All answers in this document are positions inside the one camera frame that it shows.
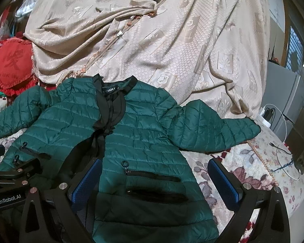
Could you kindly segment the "beige patterned curtain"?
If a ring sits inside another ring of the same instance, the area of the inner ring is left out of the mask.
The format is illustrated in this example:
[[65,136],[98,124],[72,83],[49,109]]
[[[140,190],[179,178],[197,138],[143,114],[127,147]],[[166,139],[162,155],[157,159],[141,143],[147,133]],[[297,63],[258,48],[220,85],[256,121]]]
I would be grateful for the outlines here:
[[266,86],[268,0],[37,0],[25,29],[34,72],[58,85],[135,76],[179,104],[255,118]]

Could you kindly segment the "white power strip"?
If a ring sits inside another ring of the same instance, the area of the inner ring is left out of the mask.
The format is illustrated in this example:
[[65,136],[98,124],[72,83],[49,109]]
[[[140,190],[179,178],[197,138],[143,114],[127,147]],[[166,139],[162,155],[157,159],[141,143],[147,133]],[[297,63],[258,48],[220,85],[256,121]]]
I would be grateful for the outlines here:
[[270,128],[272,124],[272,119],[274,117],[275,109],[270,108],[260,108],[256,119],[264,124],[266,127]]

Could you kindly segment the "grey refrigerator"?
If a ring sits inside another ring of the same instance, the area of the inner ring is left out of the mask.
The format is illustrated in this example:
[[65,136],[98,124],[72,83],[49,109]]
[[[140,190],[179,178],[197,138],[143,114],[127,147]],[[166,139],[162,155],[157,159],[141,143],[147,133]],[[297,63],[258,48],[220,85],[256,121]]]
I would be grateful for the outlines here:
[[304,82],[297,73],[268,62],[266,88],[261,106],[275,109],[271,130],[284,141],[289,135],[304,104]]

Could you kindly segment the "floral red white bedspread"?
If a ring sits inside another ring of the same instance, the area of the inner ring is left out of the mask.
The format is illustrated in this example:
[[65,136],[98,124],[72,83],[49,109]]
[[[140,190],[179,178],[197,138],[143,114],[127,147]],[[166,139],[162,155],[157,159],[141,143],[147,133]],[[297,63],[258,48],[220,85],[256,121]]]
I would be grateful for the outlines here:
[[221,160],[224,167],[233,172],[242,182],[248,182],[257,189],[270,190],[273,186],[281,188],[288,216],[292,217],[304,200],[304,176],[294,166],[280,169],[291,157],[286,147],[269,128],[262,125],[261,133],[245,144],[229,151],[213,155],[184,151],[182,154],[194,172],[200,189],[212,209],[219,231],[223,231],[233,216],[207,174],[208,161],[213,157]]

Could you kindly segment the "red embroidered round cushion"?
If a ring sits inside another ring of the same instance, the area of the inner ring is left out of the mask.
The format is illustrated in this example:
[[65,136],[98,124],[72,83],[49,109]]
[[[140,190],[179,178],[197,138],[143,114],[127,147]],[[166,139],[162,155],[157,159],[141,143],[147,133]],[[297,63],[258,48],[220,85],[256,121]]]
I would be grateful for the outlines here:
[[0,91],[18,96],[38,83],[33,72],[32,43],[12,37],[0,42]]

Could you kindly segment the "green quilted puffer jacket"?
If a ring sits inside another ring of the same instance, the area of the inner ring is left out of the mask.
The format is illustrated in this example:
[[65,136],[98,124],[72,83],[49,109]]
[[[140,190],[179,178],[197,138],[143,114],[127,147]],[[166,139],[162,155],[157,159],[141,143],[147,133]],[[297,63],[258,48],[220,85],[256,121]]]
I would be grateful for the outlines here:
[[221,152],[260,133],[253,120],[221,118],[201,100],[180,106],[135,77],[106,83],[99,75],[23,92],[0,112],[0,139],[20,130],[0,170],[36,157],[43,171],[33,186],[66,182],[86,156],[102,160],[95,242],[216,241],[212,211],[181,152]]

